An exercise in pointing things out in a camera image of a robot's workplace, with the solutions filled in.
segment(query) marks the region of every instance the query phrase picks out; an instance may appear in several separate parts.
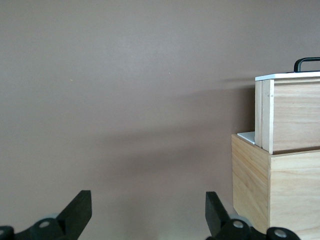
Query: wall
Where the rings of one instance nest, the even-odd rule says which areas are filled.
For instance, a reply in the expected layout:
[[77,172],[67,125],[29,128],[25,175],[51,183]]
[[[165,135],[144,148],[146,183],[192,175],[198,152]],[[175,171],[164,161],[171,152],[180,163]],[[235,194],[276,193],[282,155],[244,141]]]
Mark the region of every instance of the wall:
[[319,9],[0,1],[0,225],[90,189],[80,239],[205,239],[206,191],[234,213],[231,134],[254,129],[254,78],[320,55]]

